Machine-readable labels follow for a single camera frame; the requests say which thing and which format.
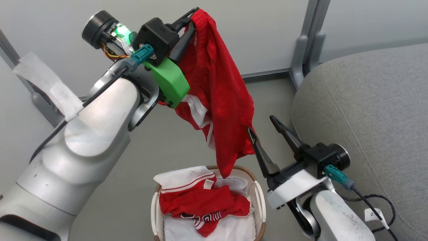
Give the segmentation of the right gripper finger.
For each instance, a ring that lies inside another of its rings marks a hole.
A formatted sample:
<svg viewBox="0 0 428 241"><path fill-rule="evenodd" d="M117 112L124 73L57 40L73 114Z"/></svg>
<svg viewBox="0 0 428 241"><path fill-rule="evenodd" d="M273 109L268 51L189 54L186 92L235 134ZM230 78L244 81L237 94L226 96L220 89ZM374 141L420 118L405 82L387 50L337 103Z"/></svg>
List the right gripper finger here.
<svg viewBox="0 0 428 241"><path fill-rule="evenodd" d="M293 135L291 130L287 128L287 126L285 126L276 116L271 115L269 116L269 119L276 131L284 137L293 153L295 155L298 154L304 143L298 137Z"/></svg>
<svg viewBox="0 0 428 241"><path fill-rule="evenodd" d="M255 156L258 160L259 167L261 169L262 175L264 178L274 177L277 173L279 173L280 168L272 162L269 158L261 143L257 134L254 132L253 128L247 129L249 139L251 141L252 147L255 152Z"/></svg>

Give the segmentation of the grey partition post with feet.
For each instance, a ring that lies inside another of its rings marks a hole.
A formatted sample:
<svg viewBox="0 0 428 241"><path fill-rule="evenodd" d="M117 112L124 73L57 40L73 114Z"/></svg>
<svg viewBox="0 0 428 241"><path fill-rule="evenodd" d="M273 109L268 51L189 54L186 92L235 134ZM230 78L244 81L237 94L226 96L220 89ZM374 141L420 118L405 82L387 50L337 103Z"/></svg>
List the grey partition post with feet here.
<svg viewBox="0 0 428 241"><path fill-rule="evenodd" d="M296 41L293 53L290 77L296 88L299 88L305 75L319 64L321 52L326 38L322 26L327 15L331 0L309 0L306 8L301 35Z"/></svg>

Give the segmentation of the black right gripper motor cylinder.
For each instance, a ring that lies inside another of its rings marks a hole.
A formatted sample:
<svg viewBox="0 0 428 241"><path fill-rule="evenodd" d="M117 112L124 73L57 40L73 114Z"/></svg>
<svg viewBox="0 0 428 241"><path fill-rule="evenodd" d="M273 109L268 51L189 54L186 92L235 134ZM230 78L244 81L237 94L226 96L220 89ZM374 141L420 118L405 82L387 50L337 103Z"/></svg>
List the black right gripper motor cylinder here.
<svg viewBox="0 0 428 241"><path fill-rule="evenodd" d="M337 154L337 161L334 164L340 171L344 171L350 166L350 157L346 149L339 144L328 145Z"/></svg>

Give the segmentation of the white tape strip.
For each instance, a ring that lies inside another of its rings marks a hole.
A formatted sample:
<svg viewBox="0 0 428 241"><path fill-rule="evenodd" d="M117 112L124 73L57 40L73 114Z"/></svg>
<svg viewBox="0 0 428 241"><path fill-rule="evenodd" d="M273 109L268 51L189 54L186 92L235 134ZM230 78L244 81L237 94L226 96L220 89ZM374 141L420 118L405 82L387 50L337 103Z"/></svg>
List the white tape strip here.
<svg viewBox="0 0 428 241"><path fill-rule="evenodd" d="M83 110L83 102L69 89L58 75L34 53L19 59L13 72L42 90L70 122Z"/></svg>

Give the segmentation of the white basket liner cloth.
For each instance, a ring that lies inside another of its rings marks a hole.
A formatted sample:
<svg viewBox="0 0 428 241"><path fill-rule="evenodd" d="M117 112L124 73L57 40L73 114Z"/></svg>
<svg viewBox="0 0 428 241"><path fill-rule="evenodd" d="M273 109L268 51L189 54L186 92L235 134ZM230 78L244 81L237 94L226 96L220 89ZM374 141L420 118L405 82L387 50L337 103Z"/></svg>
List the white basket liner cloth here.
<svg viewBox="0 0 428 241"><path fill-rule="evenodd" d="M248 184L238 177L204 179L159 196L166 241L253 241Z"/></svg>

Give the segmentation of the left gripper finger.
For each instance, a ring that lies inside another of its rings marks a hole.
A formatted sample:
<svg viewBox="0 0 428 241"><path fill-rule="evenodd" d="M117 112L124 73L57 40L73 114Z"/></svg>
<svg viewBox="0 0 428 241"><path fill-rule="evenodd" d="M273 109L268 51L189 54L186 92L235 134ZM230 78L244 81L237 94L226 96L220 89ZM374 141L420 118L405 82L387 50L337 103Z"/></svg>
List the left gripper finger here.
<svg viewBox="0 0 428 241"><path fill-rule="evenodd" d="M175 22L171 24L171 29L174 31L181 31L184 27L186 27L190 21L192 15L199 10L199 7L195 7L188 11L186 14L184 14L182 17L177 19Z"/></svg>
<svg viewBox="0 0 428 241"><path fill-rule="evenodd" d="M196 29L194 27L194 23L190 23L187 31L180 37L178 43L171 50L169 59L175 64L178 64L181 58L184 56L184 53L186 52L187 47L191 43L195 32Z"/></svg>

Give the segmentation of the grey partition post with leg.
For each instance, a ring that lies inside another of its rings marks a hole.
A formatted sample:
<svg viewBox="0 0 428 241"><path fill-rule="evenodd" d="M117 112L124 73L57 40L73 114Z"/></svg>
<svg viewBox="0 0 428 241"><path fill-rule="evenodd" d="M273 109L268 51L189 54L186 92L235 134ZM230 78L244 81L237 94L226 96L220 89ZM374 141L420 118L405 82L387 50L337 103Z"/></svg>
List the grey partition post with leg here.
<svg viewBox="0 0 428 241"><path fill-rule="evenodd" d="M9 42L6 35L2 32L1 29L0 56L6 61L6 63L12 70L17 66L18 60L20 59L19 54L14 49L14 47ZM18 79L30 92L31 101L33 102L35 107L38 108L41 114L43 114L43 116L53 127L56 127L63 120L63 115L55 106L55 104L50 100L48 95L27 79L22 78L20 76L18 76Z"/></svg>

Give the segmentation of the red jersey with white lettering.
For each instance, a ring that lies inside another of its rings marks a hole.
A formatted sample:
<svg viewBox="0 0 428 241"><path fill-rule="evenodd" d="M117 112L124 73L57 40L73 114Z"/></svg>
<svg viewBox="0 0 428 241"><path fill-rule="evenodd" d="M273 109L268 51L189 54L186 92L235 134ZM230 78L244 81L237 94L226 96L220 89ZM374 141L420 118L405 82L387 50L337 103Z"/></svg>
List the red jersey with white lettering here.
<svg viewBox="0 0 428 241"><path fill-rule="evenodd" d="M193 223L202 237L211 235L223 218L247 218L251 203L243 194L246 181L237 178L196 180L189 185L162 190L159 207L164 215Z"/></svg>

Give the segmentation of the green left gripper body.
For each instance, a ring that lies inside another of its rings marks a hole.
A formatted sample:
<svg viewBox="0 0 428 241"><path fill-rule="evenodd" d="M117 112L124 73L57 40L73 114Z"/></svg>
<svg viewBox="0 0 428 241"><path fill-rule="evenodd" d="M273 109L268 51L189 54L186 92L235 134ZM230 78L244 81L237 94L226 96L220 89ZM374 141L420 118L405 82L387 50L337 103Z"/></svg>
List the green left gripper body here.
<svg viewBox="0 0 428 241"><path fill-rule="evenodd" d="M169 58L166 58L158 66L150 64L148 61L144 63L148 67L152 75L161 89L168 106L175 109L185 98L190 90L188 81L177 64Z"/></svg>

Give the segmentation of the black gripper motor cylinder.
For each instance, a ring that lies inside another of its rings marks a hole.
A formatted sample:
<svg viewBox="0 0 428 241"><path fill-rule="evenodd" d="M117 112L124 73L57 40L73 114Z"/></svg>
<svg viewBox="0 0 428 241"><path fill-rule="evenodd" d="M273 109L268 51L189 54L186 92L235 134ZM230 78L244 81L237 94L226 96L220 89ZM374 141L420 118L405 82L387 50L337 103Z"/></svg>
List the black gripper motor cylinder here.
<svg viewBox="0 0 428 241"><path fill-rule="evenodd" d="M111 33L118 24L118 20L114 18L106 10L101 10L91 16L82 31L82 39L90 44L96 50L111 41Z"/></svg>
<svg viewBox="0 0 428 241"><path fill-rule="evenodd" d="M340 171L344 171L350 166L350 157L346 149L339 144L328 145L337 154L337 161L334 164Z"/></svg>

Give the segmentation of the red shorts with white stripes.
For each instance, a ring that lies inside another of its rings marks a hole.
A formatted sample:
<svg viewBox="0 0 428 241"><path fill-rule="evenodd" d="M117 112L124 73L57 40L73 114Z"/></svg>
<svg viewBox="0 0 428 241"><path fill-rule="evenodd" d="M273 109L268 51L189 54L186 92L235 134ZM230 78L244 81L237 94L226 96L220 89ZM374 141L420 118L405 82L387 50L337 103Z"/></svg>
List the red shorts with white stripes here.
<svg viewBox="0 0 428 241"><path fill-rule="evenodd" d="M252 128L254 102L215 20L199 9L191 22L196 32L179 62L190 90L175 112L203 131L226 178L237 159L254 154L247 133Z"/></svg>

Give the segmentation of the white garment with red trim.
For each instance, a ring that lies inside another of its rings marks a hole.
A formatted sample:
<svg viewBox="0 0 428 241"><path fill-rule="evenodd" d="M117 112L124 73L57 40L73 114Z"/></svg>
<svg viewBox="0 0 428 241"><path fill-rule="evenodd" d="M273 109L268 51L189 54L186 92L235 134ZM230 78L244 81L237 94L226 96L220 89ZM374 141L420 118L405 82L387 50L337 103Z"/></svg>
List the white garment with red trim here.
<svg viewBox="0 0 428 241"><path fill-rule="evenodd" d="M206 166L196 166L158 174L153 179L161 186L161 193L170 193L191 189L199 183L204 186L205 180L208 180L208 188L211 188L216 176Z"/></svg>

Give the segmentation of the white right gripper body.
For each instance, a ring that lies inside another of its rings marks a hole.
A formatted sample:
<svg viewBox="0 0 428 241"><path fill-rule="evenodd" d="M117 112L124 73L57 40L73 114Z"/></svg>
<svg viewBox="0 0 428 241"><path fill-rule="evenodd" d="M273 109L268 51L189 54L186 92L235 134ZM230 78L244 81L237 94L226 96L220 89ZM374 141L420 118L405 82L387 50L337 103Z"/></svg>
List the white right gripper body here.
<svg viewBox="0 0 428 241"><path fill-rule="evenodd" d="M269 187L267 201L273 209L277 209L326 180L325 176L318 179L306 171L303 162L294 163L266 179Z"/></svg>

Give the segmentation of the grey fabric sofa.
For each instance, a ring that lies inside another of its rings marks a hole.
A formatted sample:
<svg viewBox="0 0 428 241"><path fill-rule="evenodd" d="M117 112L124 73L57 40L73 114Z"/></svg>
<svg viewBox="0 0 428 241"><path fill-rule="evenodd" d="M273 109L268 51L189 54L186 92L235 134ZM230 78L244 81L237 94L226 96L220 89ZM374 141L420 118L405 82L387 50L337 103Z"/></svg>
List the grey fabric sofa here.
<svg viewBox="0 0 428 241"><path fill-rule="evenodd" d="M363 195L396 210L400 241L428 241L428 43L358 53L310 72L291 121L309 145L337 143Z"/></svg>

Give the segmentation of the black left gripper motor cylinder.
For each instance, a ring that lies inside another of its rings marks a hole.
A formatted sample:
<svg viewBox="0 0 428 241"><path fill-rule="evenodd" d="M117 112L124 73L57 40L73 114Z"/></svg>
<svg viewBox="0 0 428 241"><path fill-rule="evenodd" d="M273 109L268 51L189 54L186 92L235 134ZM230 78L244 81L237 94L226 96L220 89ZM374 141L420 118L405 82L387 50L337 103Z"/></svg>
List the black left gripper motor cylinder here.
<svg viewBox="0 0 428 241"><path fill-rule="evenodd" d="M114 18L106 10L101 10L91 16L82 31L82 39L90 44L96 50L111 41L111 33L118 24L118 20Z"/></svg>

